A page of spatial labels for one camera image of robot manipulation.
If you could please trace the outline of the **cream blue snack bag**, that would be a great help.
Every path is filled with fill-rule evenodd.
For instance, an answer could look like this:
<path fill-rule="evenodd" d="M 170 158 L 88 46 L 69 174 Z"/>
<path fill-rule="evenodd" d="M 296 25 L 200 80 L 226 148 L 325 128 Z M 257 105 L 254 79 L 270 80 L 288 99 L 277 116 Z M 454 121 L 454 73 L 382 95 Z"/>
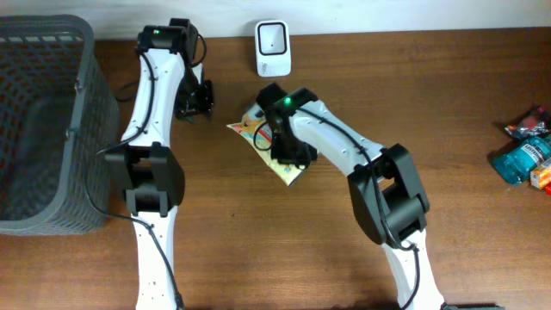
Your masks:
<path fill-rule="evenodd" d="M 271 153 L 275 150 L 272 130 L 269 128 L 263 110 L 257 103 L 253 103 L 246 110 L 240 122 L 228 124 L 227 127 L 244 138 L 262 161 L 287 186 L 292 186 L 303 174 L 301 168 L 292 164 L 280 164 L 271 157 Z"/>

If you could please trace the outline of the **blue mouthwash bottle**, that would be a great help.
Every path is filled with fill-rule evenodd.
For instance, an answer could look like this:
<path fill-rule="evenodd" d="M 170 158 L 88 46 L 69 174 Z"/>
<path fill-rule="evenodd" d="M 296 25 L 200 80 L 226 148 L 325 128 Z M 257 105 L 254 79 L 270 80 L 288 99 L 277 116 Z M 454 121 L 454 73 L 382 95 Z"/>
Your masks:
<path fill-rule="evenodd" d="M 513 151 L 492 160 L 493 168 L 509 184 L 529 179 L 530 172 L 550 158 L 550 136 L 530 137 Z"/>

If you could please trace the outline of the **orange tissue pack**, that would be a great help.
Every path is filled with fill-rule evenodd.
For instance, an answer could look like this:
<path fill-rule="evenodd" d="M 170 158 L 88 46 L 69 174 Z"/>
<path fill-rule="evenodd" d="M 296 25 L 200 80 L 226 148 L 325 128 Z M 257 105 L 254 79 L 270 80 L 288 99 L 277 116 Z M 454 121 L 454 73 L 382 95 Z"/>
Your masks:
<path fill-rule="evenodd" d="M 530 172 L 530 184 L 537 189 L 544 189 L 550 184 L 551 158 L 542 162 Z"/>

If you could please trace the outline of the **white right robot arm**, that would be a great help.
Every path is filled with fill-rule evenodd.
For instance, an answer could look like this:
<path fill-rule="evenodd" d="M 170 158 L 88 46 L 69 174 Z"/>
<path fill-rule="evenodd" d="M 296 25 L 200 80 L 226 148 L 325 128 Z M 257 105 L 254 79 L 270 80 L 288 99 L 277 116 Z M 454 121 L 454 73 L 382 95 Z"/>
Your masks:
<path fill-rule="evenodd" d="M 306 88 L 287 93 L 272 83 L 256 102 L 272 132 L 274 160 L 307 168 L 324 156 L 346 177 L 358 226 L 385 252 L 399 307 L 444 309 L 426 246 L 430 203 L 408 150 L 365 138 Z"/>

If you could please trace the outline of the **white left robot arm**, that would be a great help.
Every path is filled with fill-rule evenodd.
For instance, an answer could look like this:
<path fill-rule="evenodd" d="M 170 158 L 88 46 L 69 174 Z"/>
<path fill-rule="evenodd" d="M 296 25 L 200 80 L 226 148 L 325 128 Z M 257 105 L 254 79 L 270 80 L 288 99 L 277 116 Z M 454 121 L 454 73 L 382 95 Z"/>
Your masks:
<path fill-rule="evenodd" d="M 138 253 L 138 309 L 182 309 L 174 267 L 174 228 L 185 175 L 170 148 L 173 120 L 210 116 L 211 81 L 195 56 L 203 42 L 188 19 L 147 25 L 137 38 L 140 78 L 121 141 L 101 152 L 121 190 Z"/>

